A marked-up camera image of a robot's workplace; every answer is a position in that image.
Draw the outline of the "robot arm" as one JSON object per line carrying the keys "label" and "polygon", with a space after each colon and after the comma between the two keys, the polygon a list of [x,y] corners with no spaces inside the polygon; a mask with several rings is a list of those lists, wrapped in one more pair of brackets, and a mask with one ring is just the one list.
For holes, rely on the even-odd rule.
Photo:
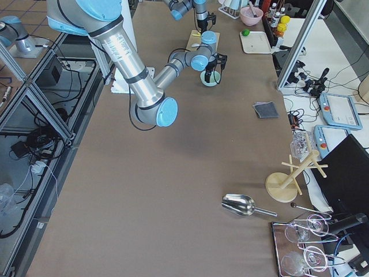
{"label": "robot arm", "polygon": [[164,3],[168,6],[172,17],[176,21],[180,20],[190,10],[194,10],[200,32],[207,31],[209,12],[206,7],[206,0],[165,0]]}
{"label": "robot arm", "polygon": [[164,90],[185,67],[203,71],[213,63],[217,36],[207,29],[210,17],[206,1],[166,1],[172,17],[180,20],[194,10],[201,29],[201,44],[195,51],[175,53],[169,63],[151,78],[123,28],[120,1],[47,1],[49,26],[59,32],[89,36],[98,40],[135,95],[130,114],[139,122],[170,126],[177,117],[178,104]]}

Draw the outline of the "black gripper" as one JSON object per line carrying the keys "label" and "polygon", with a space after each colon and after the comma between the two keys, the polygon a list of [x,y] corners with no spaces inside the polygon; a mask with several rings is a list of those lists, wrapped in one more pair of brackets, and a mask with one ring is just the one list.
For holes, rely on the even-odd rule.
{"label": "black gripper", "polygon": [[211,57],[211,59],[209,60],[206,66],[206,72],[204,74],[204,80],[206,83],[210,82],[210,73],[214,71],[216,65],[217,65],[217,58]]}
{"label": "black gripper", "polygon": [[197,19],[197,26],[200,31],[207,31],[208,30],[208,19]]}

